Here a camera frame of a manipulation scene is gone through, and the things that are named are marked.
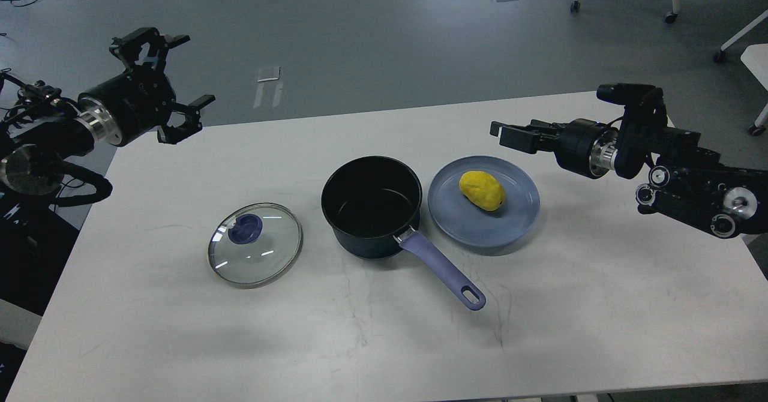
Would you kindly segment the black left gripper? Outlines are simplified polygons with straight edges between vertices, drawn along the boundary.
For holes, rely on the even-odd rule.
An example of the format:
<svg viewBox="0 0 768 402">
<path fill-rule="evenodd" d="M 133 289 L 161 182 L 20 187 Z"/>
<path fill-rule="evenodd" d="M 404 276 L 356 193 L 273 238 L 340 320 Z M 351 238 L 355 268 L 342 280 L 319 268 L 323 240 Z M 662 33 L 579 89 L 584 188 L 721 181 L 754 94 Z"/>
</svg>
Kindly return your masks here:
<svg viewBox="0 0 768 402">
<path fill-rule="evenodd" d="M 175 145 L 202 130 L 202 112 L 216 97 L 202 95 L 189 104 L 176 103 L 164 73 L 170 50 L 189 41 L 189 35 L 162 35 L 156 28 L 138 28 L 112 39 L 109 52 L 125 71 L 77 97 L 77 120 L 95 142 L 122 147 L 159 127 L 157 140 Z M 181 123 L 171 125 L 170 115 L 181 116 Z"/>
</svg>

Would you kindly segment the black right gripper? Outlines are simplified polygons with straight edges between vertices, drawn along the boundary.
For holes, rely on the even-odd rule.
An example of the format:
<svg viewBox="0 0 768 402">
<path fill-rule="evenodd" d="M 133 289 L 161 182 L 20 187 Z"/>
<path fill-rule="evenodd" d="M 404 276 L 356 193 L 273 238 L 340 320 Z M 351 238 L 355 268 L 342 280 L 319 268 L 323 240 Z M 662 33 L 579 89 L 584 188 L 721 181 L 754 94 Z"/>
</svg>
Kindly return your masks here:
<svg viewBox="0 0 768 402">
<path fill-rule="evenodd" d="M 601 148 L 614 142 L 614 128 L 587 119 L 569 123 L 531 120 L 529 125 L 507 125 L 492 121 L 489 134 L 499 144 L 526 154 L 553 152 L 562 169 L 590 179 L 609 172 L 598 162 Z"/>
</svg>

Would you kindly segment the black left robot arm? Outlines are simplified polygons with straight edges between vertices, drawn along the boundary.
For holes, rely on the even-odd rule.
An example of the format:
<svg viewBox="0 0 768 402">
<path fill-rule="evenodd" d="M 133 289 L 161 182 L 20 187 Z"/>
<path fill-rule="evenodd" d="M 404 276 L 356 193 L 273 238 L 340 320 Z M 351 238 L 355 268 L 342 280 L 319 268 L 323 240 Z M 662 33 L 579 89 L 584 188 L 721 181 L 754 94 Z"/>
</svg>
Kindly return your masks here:
<svg viewBox="0 0 768 402">
<path fill-rule="evenodd" d="M 168 145 L 200 132 L 203 109 L 215 97 L 179 103 L 165 74 L 170 50 L 189 41 L 188 35 L 163 35 L 154 27 L 114 38 L 109 52 L 123 72 L 76 99 L 41 80 L 28 84 L 2 71 L 2 83 L 17 87 L 17 102 L 2 119 L 2 193 L 58 207 L 98 203 L 110 196 L 112 183 L 69 158 L 85 156 L 102 142 L 127 146 L 149 131 Z"/>
</svg>

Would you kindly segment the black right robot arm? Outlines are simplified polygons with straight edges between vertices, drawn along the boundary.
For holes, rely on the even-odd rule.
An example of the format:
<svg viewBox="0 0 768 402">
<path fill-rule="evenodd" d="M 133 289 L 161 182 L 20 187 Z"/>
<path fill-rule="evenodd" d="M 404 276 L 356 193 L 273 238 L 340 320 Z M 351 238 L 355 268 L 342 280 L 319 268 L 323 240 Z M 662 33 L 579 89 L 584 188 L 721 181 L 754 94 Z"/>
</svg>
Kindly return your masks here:
<svg viewBox="0 0 768 402">
<path fill-rule="evenodd" d="M 635 191 L 641 214 L 663 214 L 721 239 L 766 233 L 765 170 L 728 167 L 718 152 L 700 147 L 700 133 L 670 126 L 659 87 L 603 84 L 596 95 L 623 106 L 617 127 L 584 118 L 493 121 L 489 132 L 507 148 L 552 152 L 562 169 L 590 179 L 608 172 L 633 179 L 648 167 Z"/>
</svg>

